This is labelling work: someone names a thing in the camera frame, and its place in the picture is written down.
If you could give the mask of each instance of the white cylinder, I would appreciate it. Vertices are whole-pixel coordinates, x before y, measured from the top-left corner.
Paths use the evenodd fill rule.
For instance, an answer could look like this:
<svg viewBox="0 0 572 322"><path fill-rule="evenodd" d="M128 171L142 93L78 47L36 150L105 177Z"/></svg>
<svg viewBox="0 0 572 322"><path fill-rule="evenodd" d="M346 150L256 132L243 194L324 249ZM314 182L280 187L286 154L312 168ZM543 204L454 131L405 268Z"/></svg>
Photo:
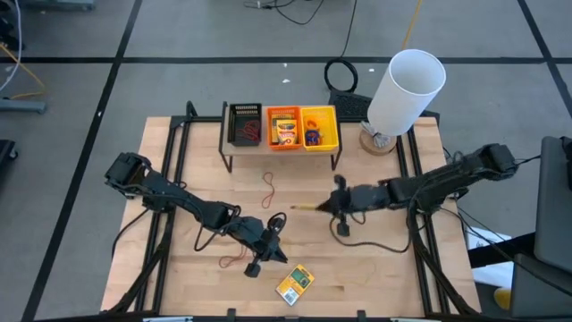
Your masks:
<svg viewBox="0 0 572 322"><path fill-rule="evenodd" d="M401 135L439 93L447 75L441 62L423 50L398 52L390 61L367 119L381 134Z"/></svg>

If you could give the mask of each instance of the wooden table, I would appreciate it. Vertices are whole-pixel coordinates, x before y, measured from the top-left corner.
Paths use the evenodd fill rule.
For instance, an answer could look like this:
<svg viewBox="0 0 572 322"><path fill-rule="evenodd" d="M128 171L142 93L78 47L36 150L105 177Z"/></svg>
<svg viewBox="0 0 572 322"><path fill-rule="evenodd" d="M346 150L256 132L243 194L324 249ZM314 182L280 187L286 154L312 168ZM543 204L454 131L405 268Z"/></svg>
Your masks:
<svg viewBox="0 0 572 322"><path fill-rule="evenodd" d="M162 163L169 122L167 117L147 119L139 153L148 157L155 169ZM420 118L415 131L423 170L444 165L435 120ZM341 124L344 147L336 173L343 174L350 185L400 176L396 152L384 157L367 154L358 143L359 132L357 123ZM229 174L218 152L219 133L219 123L191 124L182 180L200 198L241 205L243 216L256 216L266 222L274 213L286 212L288 223L281 233L281 247L289 263L262 263L260 276L255 279L243 275L251 255L221 269L219 258L238 255L240 245L229 237L217 237L209 247L196 253L192 245L199 224L191 214L177 210L161 314L224 316L228 308L235 308L238 316L355 317L359 309L364 309L369 317L423 316L412 249L400 255L369 246L343 247L330 235L328 215L290 210L291 205L318 203L329 197L332 170L323 157L239 157ZM408 141L403 142L412 173ZM268 171L273 172L276 194L272 206L262 209L261 200L271 190L262 180ZM448 202L444 206L456 210L454 203ZM122 224L126 225L141 210L140 199L127 201ZM368 213L365 225L349 221L351 236L346 241L374 241L402 248L407 241L405 217L405 210ZM440 212L433 215L433 224L443 272L467 302L480 309L459 220ZM139 273L149 225L147 216L120 239L102 309L112 307ZM307 267L315 281L290 307L274 289L297 264ZM433 277L429 270L427 274L433 311L438 311ZM154 283L152 276L146 308L151 306Z"/></svg>

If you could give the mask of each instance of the black floor line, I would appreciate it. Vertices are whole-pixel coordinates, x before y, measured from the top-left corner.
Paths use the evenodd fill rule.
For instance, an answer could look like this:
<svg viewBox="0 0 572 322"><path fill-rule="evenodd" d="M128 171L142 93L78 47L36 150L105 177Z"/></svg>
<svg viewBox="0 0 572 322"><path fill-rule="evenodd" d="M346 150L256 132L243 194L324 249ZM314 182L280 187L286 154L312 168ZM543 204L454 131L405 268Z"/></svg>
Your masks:
<svg viewBox="0 0 572 322"><path fill-rule="evenodd" d="M28 303L26 304L26 308L22 315L21 321L23 322L33 321L36 313L38 312L38 307L44 290L46 289L48 277L50 276L52 267L54 266L57 251L59 250L60 244L62 243L63 233L65 232L65 228L70 219L70 215L72 214L73 204L78 195L81 180L83 179L83 174L85 173L86 167L88 166L89 155L91 154L91 150L93 149L93 145L96 141L99 125L101 124L101 120L105 114L107 102L109 101L109 97L111 96L112 90L114 88L117 72L119 71L123 55L125 54L125 49L129 43L129 39L133 31L133 26L135 25L135 20L137 20L137 16L139 14L141 1L142 0L136 0L131 9L131 14L127 20L127 25L125 27L125 31L123 32L122 40L119 44L119 48L117 48L117 54L115 55L114 63L111 67L109 75L107 76L107 82L105 83L101 98L97 104L97 110L94 113L93 120L89 126L88 136L83 145L83 149L81 150L80 159L76 165L75 171L73 172L70 188L68 189L65 200L63 201L62 210L60 211L60 215L57 218L57 222L55 223L55 229L47 246L46 255L44 256L42 265L40 266L38 272L38 276L36 277L36 281L34 282L34 286L32 287L31 294L28 298Z"/></svg>
<svg viewBox="0 0 572 322"><path fill-rule="evenodd" d="M113 64L114 57L22 57L23 64ZM0 64L13 64L10 57L0 57Z"/></svg>
<svg viewBox="0 0 572 322"><path fill-rule="evenodd" d="M534 40L536 40L536 44L540 48L540 52L543 54L543 57L546 59L546 64L548 66L548 70L551 72L551 76L554 79L554 83L556 84L556 88L564 101L564 105L568 110L570 116L572 116L572 97L570 96L570 92L568 91L568 86L564 79L562 79L562 75L556 65L556 61L552 57L551 51L548 49L546 42L544 41L543 35L541 34L540 30L538 29L538 25L534 20L533 14L530 12L530 8L525 0L518 0L518 5L520 5L520 9L522 13L525 15L526 22L528 23L528 27L530 31L533 33Z"/></svg>
<svg viewBox="0 0 572 322"><path fill-rule="evenodd" d="M123 57L122 64L325 64L333 56L267 57ZM24 64L113 64L113 57L23 57ZM344 57L354 64L387 64L391 57ZM439 57L444 64L542 64L544 57ZM572 64L572 57L554 58L558 64ZM0 57L0 64L12 59Z"/></svg>

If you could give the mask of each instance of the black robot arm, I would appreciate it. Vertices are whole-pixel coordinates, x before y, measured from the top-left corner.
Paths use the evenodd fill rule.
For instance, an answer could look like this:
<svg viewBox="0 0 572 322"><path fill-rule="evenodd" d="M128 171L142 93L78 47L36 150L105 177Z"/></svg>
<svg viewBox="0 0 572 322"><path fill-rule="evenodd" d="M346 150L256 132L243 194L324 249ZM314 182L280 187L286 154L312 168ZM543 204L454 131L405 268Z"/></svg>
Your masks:
<svg viewBox="0 0 572 322"><path fill-rule="evenodd" d="M340 175L334 177L338 188L316 209L340 219L338 234L349 236L346 215L376 209L415 207L433 213L447 196L467 193L467 187L482 179L499 181L512 177L517 171L515 159L505 145L483 146L470 155L454 160L450 165L412 178L393 178L376 185L347 187Z"/></svg>
<svg viewBox="0 0 572 322"><path fill-rule="evenodd" d="M257 277L259 261L276 260L282 263L288 259L280 249L278 234L286 224L286 216L278 213L271 217L266 228L260 219L240 216L240 207L221 201L205 201L185 191L179 184L170 182L151 168L151 162L135 153L121 153L105 174L106 184L127 198L143 197L143 206L157 212L180 207L189 211L203 228L213 232L201 247L201 251L217 235L229 235L252 250L255 257L248 264L245 275Z"/></svg>

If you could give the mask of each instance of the yellow box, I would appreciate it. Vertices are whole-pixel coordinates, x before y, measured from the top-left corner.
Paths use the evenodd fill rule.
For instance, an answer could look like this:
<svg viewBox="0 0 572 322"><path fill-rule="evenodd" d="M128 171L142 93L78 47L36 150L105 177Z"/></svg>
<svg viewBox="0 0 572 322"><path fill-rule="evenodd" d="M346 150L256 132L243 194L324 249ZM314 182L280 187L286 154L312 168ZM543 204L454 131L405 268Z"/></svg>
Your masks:
<svg viewBox="0 0 572 322"><path fill-rule="evenodd" d="M305 267L297 265L276 287L276 291L292 306L312 282L314 282L314 276Z"/></svg>
<svg viewBox="0 0 572 322"><path fill-rule="evenodd" d="M304 141L304 148L307 151L329 151L337 148L340 145L338 141L338 121L336 119L336 111L333 106L317 106L317 107L303 107L300 109L302 115L302 132L299 137ZM320 132L320 145L308 145L306 140L306 132L308 122L314 121L317 123L318 131Z"/></svg>

